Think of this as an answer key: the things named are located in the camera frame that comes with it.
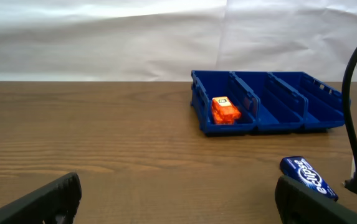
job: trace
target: wood grain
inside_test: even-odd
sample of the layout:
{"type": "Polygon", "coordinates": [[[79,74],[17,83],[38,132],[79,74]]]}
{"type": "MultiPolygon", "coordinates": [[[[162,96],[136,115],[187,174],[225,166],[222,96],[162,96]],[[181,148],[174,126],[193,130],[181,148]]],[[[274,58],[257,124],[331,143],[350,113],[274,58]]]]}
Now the wood grain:
{"type": "Polygon", "coordinates": [[[76,171],[75,223],[280,223],[278,164],[301,155],[357,212],[345,127],[207,138],[190,85],[0,82],[0,207],[76,171]]]}

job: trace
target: blue storage tray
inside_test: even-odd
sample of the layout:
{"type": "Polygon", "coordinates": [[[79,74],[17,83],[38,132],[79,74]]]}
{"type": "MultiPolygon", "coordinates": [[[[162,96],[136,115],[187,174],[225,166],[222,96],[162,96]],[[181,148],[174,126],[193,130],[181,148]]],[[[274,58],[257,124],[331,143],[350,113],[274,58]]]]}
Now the blue storage tray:
{"type": "Polygon", "coordinates": [[[303,72],[192,71],[192,102],[206,133],[326,129],[344,124],[341,93],[303,72]],[[211,100],[227,96],[241,112],[214,124],[211,100]]]}

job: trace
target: black cable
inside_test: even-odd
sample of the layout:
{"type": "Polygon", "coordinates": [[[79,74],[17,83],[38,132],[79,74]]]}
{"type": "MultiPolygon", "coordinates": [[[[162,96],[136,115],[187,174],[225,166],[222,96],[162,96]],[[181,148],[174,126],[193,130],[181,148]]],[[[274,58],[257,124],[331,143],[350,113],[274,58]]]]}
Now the black cable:
{"type": "Polygon", "coordinates": [[[355,174],[354,179],[357,180],[357,136],[354,130],[353,120],[351,119],[350,111],[350,84],[351,77],[355,66],[357,64],[357,48],[353,52],[345,71],[345,76],[343,78],[343,84],[341,86],[341,92],[343,95],[343,114],[346,123],[347,135],[350,140],[351,150],[353,151],[354,163],[355,163],[355,174]]]}

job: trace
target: white backdrop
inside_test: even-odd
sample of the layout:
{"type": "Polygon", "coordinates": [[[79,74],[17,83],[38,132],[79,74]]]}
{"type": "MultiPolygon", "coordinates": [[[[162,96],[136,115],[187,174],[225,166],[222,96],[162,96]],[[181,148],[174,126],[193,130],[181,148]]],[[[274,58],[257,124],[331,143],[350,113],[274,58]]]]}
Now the white backdrop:
{"type": "Polygon", "coordinates": [[[341,81],[356,46],[354,0],[0,0],[0,80],[190,81],[218,69],[341,81]]]}

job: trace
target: orange package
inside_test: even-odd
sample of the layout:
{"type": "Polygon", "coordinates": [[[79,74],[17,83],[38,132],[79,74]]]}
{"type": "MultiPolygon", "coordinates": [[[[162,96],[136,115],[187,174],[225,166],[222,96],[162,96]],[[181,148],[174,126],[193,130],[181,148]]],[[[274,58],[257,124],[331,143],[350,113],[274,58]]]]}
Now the orange package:
{"type": "Polygon", "coordinates": [[[234,120],[240,118],[240,111],[226,96],[212,99],[211,112],[216,124],[234,124],[234,120]]]}

